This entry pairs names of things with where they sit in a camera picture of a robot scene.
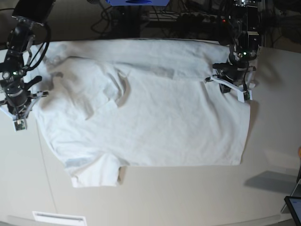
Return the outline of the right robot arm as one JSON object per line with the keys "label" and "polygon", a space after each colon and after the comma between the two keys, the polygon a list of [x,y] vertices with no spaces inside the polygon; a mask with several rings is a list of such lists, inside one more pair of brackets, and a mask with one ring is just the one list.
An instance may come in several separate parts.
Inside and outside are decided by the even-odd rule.
{"label": "right robot arm", "polygon": [[[41,82],[41,76],[36,76],[29,82],[24,82],[24,77],[39,66],[49,47],[51,30],[46,20],[54,3],[53,0],[20,0],[12,13],[12,17],[18,22],[9,34],[8,50],[4,62],[0,64],[0,88],[5,94],[5,99],[0,104],[8,107],[13,120],[26,119],[34,104],[33,100],[47,94],[30,92],[33,85]],[[38,61],[31,65],[31,46],[35,40],[32,29],[35,25],[46,30],[45,48]]]}

